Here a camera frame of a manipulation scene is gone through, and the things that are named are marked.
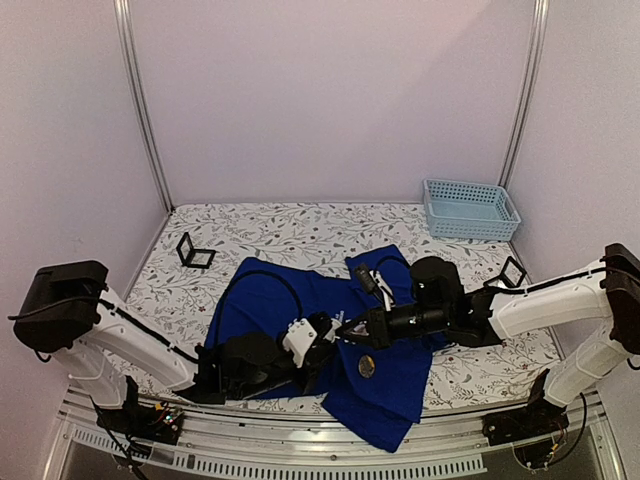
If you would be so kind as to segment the black brooch box silver brooch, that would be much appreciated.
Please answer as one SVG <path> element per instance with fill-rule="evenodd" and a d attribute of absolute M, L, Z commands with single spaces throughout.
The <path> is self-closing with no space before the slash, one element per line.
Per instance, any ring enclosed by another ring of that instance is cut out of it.
<path fill-rule="evenodd" d="M 500 273 L 485 281 L 485 287 L 518 288 L 527 275 L 526 269 L 513 257 L 508 256 Z"/>

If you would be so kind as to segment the blue printed t-shirt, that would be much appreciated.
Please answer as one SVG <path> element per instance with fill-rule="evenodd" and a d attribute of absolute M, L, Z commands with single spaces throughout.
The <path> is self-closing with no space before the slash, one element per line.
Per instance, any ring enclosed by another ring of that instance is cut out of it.
<path fill-rule="evenodd" d="M 276 337 L 299 313 L 325 312 L 347 321 L 377 304 L 355 277 L 323 276 L 248 257 L 216 306 L 205 346 L 250 332 Z M 433 355 L 446 344 L 441 333 L 398 340 L 383 350 L 341 341 L 313 394 L 323 395 L 323 408 L 354 434 L 395 452 L 421 419 Z M 358 373 L 362 355 L 375 361 L 370 379 Z"/>

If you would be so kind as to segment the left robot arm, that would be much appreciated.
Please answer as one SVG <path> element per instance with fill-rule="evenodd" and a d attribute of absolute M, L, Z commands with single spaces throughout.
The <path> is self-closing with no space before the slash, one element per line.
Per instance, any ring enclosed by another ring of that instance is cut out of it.
<path fill-rule="evenodd" d="M 136 384 L 107 358 L 113 353 L 195 404 L 257 397 L 290 384 L 309 394 L 334 352 L 337 320 L 326 313 L 297 318 L 277 337 L 251 332 L 192 350 L 169 340 L 130 313 L 106 283 L 98 261 L 39 269 L 13 332 L 29 349 L 59 362 L 100 408 L 128 434 L 148 426 Z"/>

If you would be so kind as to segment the black brooch box yellow brooch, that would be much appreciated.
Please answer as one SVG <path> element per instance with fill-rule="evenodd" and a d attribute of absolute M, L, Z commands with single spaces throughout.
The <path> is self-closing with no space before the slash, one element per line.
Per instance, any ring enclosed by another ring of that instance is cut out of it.
<path fill-rule="evenodd" d="M 209 269 L 216 255 L 214 249 L 196 248 L 188 232 L 181 236 L 176 251 L 183 267 Z"/>

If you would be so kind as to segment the light blue plastic basket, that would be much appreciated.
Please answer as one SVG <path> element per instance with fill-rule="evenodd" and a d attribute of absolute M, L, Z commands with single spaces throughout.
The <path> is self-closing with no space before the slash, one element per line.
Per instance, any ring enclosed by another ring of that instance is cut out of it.
<path fill-rule="evenodd" d="M 508 242 L 521 223 L 500 186 L 425 179 L 423 202 L 433 237 Z"/>

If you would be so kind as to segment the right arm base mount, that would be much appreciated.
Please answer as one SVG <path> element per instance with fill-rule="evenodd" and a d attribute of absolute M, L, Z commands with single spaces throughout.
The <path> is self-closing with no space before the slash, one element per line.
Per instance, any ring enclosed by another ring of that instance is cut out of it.
<path fill-rule="evenodd" d="M 528 440 L 546 435 L 545 440 L 516 447 L 516 460 L 529 469 L 549 467 L 565 439 L 569 420 L 565 407 L 544 399 L 544 383 L 549 370 L 535 379 L 525 406 L 487 414 L 482 418 L 482 433 L 491 446 Z"/>

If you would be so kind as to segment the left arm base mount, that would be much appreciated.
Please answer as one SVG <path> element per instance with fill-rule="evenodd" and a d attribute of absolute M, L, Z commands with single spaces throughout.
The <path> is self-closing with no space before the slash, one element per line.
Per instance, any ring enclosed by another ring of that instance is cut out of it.
<path fill-rule="evenodd" d="M 124 434 L 128 439 L 176 445 L 182 432 L 184 411 L 161 402 L 159 407 L 144 406 L 139 403 L 138 385 L 126 376 L 126 397 L 117 409 L 95 406 L 97 425 L 105 430 Z"/>

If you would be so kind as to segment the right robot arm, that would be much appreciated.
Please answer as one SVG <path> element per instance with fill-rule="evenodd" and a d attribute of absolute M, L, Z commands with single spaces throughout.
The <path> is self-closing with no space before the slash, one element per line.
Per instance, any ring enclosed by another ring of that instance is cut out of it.
<path fill-rule="evenodd" d="M 530 330 L 600 321 L 573 353 L 536 378 L 516 421 L 527 436 L 539 435 L 579 393 L 639 352 L 639 260 L 620 243 L 580 270 L 530 286 L 467 293 L 455 264 L 435 256 L 416 261 L 409 276 L 412 303 L 370 309 L 343 324 L 338 337 L 380 350 L 443 333 L 453 343 L 482 347 Z"/>

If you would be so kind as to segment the round yellow blue brooch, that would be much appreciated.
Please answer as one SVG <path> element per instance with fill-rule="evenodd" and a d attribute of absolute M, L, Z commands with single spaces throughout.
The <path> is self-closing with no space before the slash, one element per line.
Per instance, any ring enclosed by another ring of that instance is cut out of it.
<path fill-rule="evenodd" d="M 362 355 L 358 360 L 358 373 L 362 378 L 370 379 L 376 371 L 374 359 L 369 355 Z"/>

